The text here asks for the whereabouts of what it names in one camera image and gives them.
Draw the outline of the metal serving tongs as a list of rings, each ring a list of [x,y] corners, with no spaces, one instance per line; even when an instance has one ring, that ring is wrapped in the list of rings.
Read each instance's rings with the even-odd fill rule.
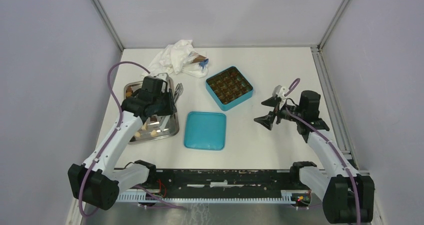
[[[178,84],[176,85],[176,87],[175,87],[175,91],[174,91],[174,94],[173,94],[175,104],[176,104],[176,102],[178,101],[178,99],[179,99],[180,95],[183,93],[183,91],[184,91],[183,84],[182,84],[182,83],[178,83]],[[164,130],[165,130],[165,128],[166,128],[166,126],[167,126],[167,124],[168,124],[168,122],[169,122],[170,118],[171,118],[171,115],[167,115],[167,116],[165,116],[165,117],[161,120],[161,123],[160,123],[160,126],[159,126],[159,129],[160,129],[161,131],[164,131]]]

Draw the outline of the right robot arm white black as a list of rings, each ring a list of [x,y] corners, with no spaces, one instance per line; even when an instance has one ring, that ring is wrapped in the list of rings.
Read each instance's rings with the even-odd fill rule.
[[[320,118],[321,95],[312,90],[300,94],[298,104],[288,105],[288,91],[277,86],[262,105],[272,107],[265,116],[254,119],[268,130],[282,120],[296,123],[297,132],[312,148],[324,168],[321,172],[313,162],[293,163],[289,184],[295,189],[307,186],[322,202],[331,224],[370,223],[374,217],[375,183],[362,175],[343,155],[330,136],[330,128]]]

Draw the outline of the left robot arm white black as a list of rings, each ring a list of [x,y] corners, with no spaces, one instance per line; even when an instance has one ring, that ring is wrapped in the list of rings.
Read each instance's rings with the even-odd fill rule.
[[[73,197],[108,210],[121,193],[136,185],[153,188],[157,183],[155,165],[137,161],[118,171],[115,167],[131,138],[149,118],[172,116],[176,111],[168,74],[146,76],[141,88],[118,107],[118,118],[100,146],[81,165],[70,166],[67,175]]]

